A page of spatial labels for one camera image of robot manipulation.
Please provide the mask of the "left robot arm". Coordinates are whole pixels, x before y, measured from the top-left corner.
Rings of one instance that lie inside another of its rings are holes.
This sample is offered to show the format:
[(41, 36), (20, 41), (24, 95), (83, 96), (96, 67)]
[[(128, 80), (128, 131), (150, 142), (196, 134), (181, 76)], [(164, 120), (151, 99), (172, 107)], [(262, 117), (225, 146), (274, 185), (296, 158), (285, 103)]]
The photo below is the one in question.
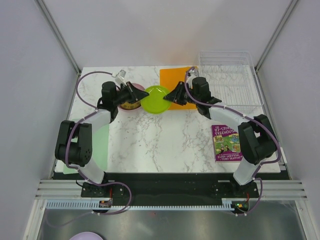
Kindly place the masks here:
[(92, 191), (99, 197), (106, 196), (110, 185), (104, 181), (105, 172), (93, 159), (93, 135), (112, 123), (118, 115), (118, 106), (134, 104), (149, 96), (149, 93), (135, 87), (131, 82), (120, 89), (112, 81), (102, 84), (101, 97), (94, 112), (77, 122), (61, 122), (54, 156), (63, 161), (68, 168), (76, 169), (92, 185)]

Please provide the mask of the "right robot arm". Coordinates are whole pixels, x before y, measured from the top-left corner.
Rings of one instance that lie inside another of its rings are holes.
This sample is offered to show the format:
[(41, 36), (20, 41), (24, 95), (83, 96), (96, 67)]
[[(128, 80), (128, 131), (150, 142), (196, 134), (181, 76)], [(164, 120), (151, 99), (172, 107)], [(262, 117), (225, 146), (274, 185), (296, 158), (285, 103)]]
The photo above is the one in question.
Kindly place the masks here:
[(233, 196), (240, 197), (247, 191), (247, 184), (254, 180), (263, 165), (281, 159), (281, 148), (269, 118), (264, 114), (248, 116), (224, 105), (220, 99), (211, 96), (204, 77), (192, 79), (192, 86), (180, 81), (163, 99), (181, 106), (195, 104), (202, 116), (221, 122), (238, 133), (242, 160), (229, 184)]

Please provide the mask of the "pink plate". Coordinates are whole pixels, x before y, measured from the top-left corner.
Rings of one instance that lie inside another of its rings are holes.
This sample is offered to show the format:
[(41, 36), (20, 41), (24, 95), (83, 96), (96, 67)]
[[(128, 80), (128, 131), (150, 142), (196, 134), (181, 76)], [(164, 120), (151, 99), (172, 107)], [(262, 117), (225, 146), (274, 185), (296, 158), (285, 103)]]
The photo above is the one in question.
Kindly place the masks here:
[(140, 84), (133, 83), (132, 85), (133, 85), (135, 88), (139, 89), (139, 90), (142, 90), (142, 91), (145, 90), (145, 88), (144, 88), (142, 85), (140, 85)]

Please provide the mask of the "green plate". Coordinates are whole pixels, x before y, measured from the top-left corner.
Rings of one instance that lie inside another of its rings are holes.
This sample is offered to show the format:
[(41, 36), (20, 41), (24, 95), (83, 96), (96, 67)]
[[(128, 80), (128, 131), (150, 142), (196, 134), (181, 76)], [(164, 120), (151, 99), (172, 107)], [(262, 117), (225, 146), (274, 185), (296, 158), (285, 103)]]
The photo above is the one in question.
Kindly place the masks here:
[(143, 98), (140, 104), (147, 113), (162, 114), (170, 108), (171, 102), (164, 99), (164, 97), (170, 93), (166, 87), (153, 85), (146, 88), (145, 92), (147, 92), (149, 96)]

